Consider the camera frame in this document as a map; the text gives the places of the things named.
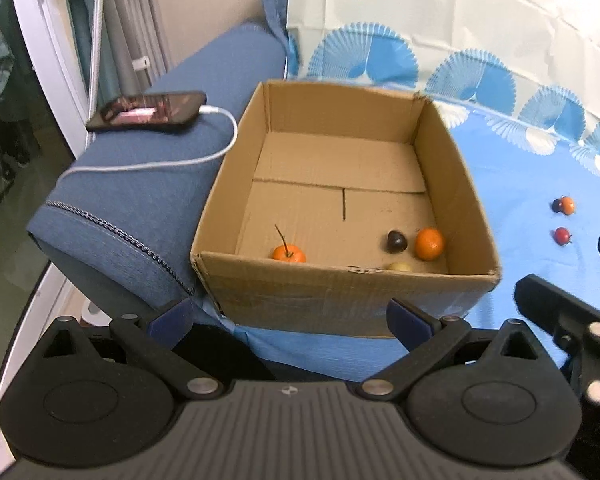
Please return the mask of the small red tomato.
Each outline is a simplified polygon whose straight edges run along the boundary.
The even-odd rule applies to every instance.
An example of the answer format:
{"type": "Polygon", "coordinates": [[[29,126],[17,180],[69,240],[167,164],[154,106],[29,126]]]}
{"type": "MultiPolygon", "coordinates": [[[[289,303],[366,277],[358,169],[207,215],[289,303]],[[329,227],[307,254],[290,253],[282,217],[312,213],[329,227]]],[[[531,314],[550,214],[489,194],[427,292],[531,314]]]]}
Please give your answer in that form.
{"type": "Polygon", "coordinates": [[[567,228],[560,226],[554,231],[554,240],[559,246],[565,246],[571,242],[571,233],[567,228]]]}

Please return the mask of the small orange tomato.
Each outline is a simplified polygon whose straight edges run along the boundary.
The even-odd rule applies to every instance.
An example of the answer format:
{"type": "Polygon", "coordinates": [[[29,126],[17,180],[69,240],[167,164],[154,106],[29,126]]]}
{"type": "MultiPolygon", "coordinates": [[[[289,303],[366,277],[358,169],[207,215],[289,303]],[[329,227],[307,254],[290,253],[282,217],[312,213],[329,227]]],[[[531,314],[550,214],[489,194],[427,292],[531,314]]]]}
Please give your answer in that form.
{"type": "Polygon", "coordinates": [[[576,212],[577,206],[574,200],[569,196],[562,196],[559,200],[560,211],[566,216],[570,216],[570,214],[574,214],[576,212]]]}

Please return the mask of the dark purple small fruit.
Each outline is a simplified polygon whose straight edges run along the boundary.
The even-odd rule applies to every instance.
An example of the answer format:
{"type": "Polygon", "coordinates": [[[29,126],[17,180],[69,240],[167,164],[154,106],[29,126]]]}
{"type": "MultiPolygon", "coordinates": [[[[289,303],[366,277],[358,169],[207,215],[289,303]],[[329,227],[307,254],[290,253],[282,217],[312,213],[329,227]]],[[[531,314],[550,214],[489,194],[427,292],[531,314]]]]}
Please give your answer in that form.
{"type": "Polygon", "coordinates": [[[554,212],[562,212],[562,200],[560,198],[556,198],[556,200],[553,200],[550,208],[552,208],[552,211],[554,212]]]}

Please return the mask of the small yellow fruit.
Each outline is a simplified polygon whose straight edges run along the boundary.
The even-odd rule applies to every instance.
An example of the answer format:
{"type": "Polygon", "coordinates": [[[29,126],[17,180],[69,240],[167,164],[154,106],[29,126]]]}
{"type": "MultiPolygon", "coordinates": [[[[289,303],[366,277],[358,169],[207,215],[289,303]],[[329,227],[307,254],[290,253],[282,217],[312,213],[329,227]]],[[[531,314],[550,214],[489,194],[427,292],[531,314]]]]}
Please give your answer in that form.
{"type": "Polygon", "coordinates": [[[397,262],[392,262],[389,263],[385,266],[385,269],[388,271],[394,271],[394,272],[412,272],[412,266],[405,261],[397,261],[397,262]]]}

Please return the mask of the small orange fruit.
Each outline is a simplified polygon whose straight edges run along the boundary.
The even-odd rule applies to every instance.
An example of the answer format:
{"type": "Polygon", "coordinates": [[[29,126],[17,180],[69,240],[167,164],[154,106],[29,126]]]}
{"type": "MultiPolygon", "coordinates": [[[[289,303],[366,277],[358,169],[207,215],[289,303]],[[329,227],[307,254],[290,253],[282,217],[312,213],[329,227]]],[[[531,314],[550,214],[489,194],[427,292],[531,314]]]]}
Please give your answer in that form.
{"type": "Polygon", "coordinates": [[[414,253],[422,261],[434,261],[444,252],[445,239],[435,228],[425,228],[417,232],[414,253]]]}

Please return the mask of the dark cherry in box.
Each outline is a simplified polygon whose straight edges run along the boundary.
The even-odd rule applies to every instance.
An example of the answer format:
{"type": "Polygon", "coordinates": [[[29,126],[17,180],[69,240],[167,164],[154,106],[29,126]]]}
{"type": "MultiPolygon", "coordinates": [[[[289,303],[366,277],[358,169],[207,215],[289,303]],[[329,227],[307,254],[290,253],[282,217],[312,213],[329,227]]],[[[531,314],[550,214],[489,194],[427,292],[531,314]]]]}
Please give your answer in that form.
{"type": "Polygon", "coordinates": [[[405,252],[408,247],[408,240],[406,236],[398,231],[391,230],[388,232],[385,241],[385,248],[389,254],[398,254],[399,252],[405,252]]]}

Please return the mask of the blue sofa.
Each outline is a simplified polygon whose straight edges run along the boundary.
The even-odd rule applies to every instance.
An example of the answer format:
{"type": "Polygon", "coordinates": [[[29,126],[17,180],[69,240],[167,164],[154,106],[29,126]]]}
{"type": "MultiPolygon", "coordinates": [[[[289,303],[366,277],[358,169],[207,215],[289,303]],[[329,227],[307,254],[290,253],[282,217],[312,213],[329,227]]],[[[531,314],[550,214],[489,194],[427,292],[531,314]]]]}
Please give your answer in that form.
{"type": "Polygon", "coordinates": [[[110,318],[204,301],[189,252],[221,163],[173,164],[225,148],[257,86],[283,77],[287,0],[261,1],[263,18],[216,37],[150,89],[200,90],[230,116],[201,116],[180,134],[100,134],[28,224],[38,248],[110,318]]]}

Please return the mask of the orange fruit with stem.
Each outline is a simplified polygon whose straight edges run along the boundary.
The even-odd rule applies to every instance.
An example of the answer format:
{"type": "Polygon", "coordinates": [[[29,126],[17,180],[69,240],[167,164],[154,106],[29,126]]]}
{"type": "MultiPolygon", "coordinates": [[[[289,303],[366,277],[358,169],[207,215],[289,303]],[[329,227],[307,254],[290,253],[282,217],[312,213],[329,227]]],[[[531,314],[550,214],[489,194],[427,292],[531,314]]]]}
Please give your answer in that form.
{"type": "Polygon", "coordinates": [[[271,258],[276,261],[289,263],[305,263],[306,254],[304,251],[294,244],[289,244],[278,226],[275,226],[275,229],[282,244],[273,249],[271,258]]]}

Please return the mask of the cardboard box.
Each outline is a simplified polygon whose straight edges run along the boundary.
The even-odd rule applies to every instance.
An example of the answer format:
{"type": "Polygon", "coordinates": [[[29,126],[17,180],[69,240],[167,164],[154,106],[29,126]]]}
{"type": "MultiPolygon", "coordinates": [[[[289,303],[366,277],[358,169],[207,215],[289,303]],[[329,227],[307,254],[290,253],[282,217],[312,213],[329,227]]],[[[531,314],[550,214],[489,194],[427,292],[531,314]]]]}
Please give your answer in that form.
{"type": "Polygon", "coordinates": [[[245,326],[385,337],[385,307],[466,314],[502,267],[462,154],[429,98],[271,80],[239,123],[200,217],[190,261],[216,310],[245,326]],[[271,258],[286,241],[305,263],[271,258]],[[415,256],[419,230],[443,254],[415,256]],[[389,231],[405,252],[389,254],[389,231]],[[385,269],[408,262],[412,272],[385,269]]]}

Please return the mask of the black smartphone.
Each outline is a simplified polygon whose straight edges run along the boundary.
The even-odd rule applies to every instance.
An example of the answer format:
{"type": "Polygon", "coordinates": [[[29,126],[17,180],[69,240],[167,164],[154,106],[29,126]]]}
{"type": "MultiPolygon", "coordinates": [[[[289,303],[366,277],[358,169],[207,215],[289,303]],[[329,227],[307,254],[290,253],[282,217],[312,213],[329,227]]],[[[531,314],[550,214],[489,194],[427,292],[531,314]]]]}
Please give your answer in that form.
{"type": "Polygon", "coordinates": [[[181,131],[195,121],[206,104],[207,95],[201,91],[119,96],[96,110],[85,128],[94,133],[134,129],[181,131]]]}

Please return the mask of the blue patterned cloth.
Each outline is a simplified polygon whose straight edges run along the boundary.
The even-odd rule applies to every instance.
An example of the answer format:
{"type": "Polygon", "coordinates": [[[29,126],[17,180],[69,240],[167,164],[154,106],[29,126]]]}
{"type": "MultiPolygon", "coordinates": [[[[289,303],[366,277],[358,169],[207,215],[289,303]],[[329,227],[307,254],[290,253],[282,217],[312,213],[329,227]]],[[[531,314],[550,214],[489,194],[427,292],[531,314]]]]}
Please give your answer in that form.
{"type": "Polygon", "coordinates": [[[460,144],[493,223],[504,282],[471,322],[493,328],[514,313],[513,289],[536,273],[600,308],[600,112],[571,78],[592,72],[600,0],[470,0],[470,28],[491,40],[464,47],[403,29],[419,64],[418,88],[460,144]],[[554,212],[571,197],[574,214],[554,212]],[[571,242],[559,246],[563,226],[571,242]]]}

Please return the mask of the grey curtain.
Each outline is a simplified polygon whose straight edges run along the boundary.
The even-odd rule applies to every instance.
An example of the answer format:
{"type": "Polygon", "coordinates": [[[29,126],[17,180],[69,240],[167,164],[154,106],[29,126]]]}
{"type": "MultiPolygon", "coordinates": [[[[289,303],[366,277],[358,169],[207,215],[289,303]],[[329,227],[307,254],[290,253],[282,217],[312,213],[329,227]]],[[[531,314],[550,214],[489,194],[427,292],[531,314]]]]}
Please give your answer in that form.
{"type": "Polygon", "coordinates": [[[105,0],[105,23],[124,92],[146,90],[170,70],[158,0],[105,0]]]}

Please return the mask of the white door frame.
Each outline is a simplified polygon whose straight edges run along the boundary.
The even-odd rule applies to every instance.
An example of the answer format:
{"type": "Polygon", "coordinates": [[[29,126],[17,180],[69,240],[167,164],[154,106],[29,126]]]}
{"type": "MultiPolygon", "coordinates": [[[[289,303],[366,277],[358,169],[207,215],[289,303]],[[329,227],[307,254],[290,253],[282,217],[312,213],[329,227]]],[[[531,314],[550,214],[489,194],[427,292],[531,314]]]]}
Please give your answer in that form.
{"type": "Polygon", "coordinates": [[[46,101],[70,151],[86,147],[87,90],[67,0],[14,0],[20,29],[46,101]]]}

